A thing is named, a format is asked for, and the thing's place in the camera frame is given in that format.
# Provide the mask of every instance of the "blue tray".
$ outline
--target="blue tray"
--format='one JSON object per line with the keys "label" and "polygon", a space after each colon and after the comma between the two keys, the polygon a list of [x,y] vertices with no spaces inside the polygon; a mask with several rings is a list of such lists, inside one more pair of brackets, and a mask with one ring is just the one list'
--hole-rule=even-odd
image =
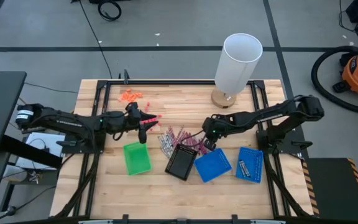
{"label": "blue tray", "polygon": [[194,161],[194,165],[204,183],[231,170],[231,166],[222,149],[203,155]]}
{"label": "blue tray", "polygon": [[[244,177],[240,168],[240,160],[244,161],[248,169],[250,177]],[[249,180],[255,183],[260,183],[262,177],[262,164],[264,161],[264,153],[256,149],[249,149],[241,147],[239,152],[239,159],[237,161],[236,177],[244,180]]]}

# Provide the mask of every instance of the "gray floor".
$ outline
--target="gray floor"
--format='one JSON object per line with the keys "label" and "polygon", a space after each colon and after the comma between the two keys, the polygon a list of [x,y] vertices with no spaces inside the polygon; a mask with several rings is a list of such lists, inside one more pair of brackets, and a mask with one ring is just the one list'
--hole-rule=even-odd
{"label": "gray floor", "polygon": [[[268,0],[282,47],[336,47],[354,44],[355,34],[338,26],[339,0]],[[342,0],[346,8],[351,0]],[[83,1],[104,47],[214,46],[236,32],[256,36],[264,47],[273,39],[260,0],[132,0],[120,2],[122,17],[106,22],[97,7]],[[344,25],[353,27],[346,15]],[[97,43],[78,3],[62,0],[5,0],[0,9],[0,47],[95,47]],[[214,78],[219,51],[105,52],[113,77],[128,69],[131,78]],[[310,71],[321,53],[284,52],[294,94],[313,94]],[[108,78],[99,52],[0,52],[0,70],[26,71],[27,82],[76,91],[83,78]],[[337,58],[323,63],[320,77],[327,87],[339,80]],[[252,78],[282,79],[275,52],[264,52]],[[357,101],[353,94],[342,95]],[[70,111],[76,95],[25,86],[21,98]],[[311,157],[351,157],[358,166],[358,114],[321,98],[326,116],[303,125],[313,141]],[[21,138],[12,126],[7,133]],[[0,188],[0,199],[4,184]],[[18,187],[12,205],[20,205],[43,187]],[[53,191],[0,223],[46,218]]]}

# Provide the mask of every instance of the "black hose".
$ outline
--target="black hose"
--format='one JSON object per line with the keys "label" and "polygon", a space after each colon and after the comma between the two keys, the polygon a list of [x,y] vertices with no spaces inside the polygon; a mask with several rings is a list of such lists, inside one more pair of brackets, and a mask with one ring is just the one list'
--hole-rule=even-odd
{"label": "black hose", "polygon": [[[106,4],[106,3],[110,3],[110,4],[112,4],[113,6],[115,6],[118,9],[118,15],[116,17],[111,17],[107,12],[104,12],[104,11],[101,10],[102,5]],[[98,4],[98,12],[99,12],[100,16],[105,21],[110,21],[111,22],[111,21],[115,21],[115,20],[117,20],[118,18],[121,17],[121,7],[119,7],[118,3],[116,3],[113,0],[102,0],[101,2],[99,2],[99,4]]]}
{"label": "black hose", "polygon": [[311,81],[313,82],[314,87],[316,90],[322,94],[325,98],[327,98],[329,101],[335,103],[338,106],[341,106],[347,110],[353,111],[358,113],[358,106],[350,104],[348,102],[345,102],[338,97],[330,94],[327,90],[324,89],[324,87],[320,84],[317,77],[318,68],[320,67],[321,63],[326,60],[329,56],[339,53],[339,52],[348,52],[355,55],[358,55],[358,47],[351,47],[351,46],[342,46],[342,47],[336,47],[332,50],[328,50],[322,56],[320,56],[317,61],[314,63],[313,68],[311,69]]}

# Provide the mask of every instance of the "orange scattered pieces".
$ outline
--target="orange scattered pieces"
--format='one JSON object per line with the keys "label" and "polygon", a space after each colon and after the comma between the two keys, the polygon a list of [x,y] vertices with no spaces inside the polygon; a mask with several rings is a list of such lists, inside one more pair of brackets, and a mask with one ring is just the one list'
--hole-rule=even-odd
{"label": "orange scattered pieces", "polygon": [[128,101],[130,103],[133,103],[136,101],[136,98],[138,97],[143,97],[143,93],[131,93],[131,89],[127,89],[120,97],[120,102],[121,101]]}
{"label": "orange scattered pieces", "polygon": [[127,100],[128,99],[128,92],[125,92],[124,94],[122,94],[122,99]]}

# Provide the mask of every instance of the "black mat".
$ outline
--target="black mat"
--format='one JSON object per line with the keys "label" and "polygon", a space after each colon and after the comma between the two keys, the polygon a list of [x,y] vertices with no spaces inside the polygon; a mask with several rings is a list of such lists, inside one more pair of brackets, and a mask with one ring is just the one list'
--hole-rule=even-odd
{"label": "black mat", "polygon": [[352,160],[308,159],[321,218],[358,221],[358,173]]}

